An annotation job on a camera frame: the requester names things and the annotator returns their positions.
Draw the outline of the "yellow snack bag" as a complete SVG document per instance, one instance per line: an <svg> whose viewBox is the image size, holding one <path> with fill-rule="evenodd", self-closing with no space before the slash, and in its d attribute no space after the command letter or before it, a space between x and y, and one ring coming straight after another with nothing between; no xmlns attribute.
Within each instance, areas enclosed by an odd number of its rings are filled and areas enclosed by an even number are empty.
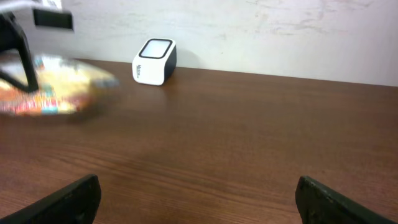
<svg viewBox="0 0 398 224"><path fill-rule="evenodd" d="M110 100L118 79L106 70L59 55L33 56L39 89L26 93L1 80L1 113L40 116L78 113Z"/></svg>

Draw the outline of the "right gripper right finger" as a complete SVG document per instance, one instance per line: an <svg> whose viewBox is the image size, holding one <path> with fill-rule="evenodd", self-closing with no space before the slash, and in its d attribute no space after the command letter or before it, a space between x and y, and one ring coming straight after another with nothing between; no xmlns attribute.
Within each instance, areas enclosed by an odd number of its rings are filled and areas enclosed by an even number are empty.
<svg viewBox="0 0 398 224"><path fill-rule="evenodd" d="M299 178L295 203L303 224L396 224L309 176Z"/></svg>

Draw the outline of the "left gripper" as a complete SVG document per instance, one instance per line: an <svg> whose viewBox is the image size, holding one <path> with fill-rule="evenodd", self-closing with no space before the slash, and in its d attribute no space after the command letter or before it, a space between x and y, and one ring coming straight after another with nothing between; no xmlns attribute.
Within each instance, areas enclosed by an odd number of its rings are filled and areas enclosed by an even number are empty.
<svg viewBox="0 0 398 224"><path fill-rule="evenodd" d="M69 11L33 10L36 26L52 27L73 30L73 15ZM17 50L25 71L27 85L12 78L8 73L1 71L1 79L7 81L17 89L32 93L39 89L29 45L22 27L16 22L11 12L1 14L1 53L8 50Z"/></svg>

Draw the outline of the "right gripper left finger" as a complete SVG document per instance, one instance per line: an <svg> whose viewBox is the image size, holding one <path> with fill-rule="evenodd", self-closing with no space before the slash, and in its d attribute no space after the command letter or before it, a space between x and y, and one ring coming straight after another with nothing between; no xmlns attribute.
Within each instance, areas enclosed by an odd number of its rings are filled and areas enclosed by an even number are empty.
<svg viewBox="0 0 398 224"><path fill-rule="evenodd" d="M101 201L97 175L86 175L39 201L1 218L1 224L92 224Z"/></svg>

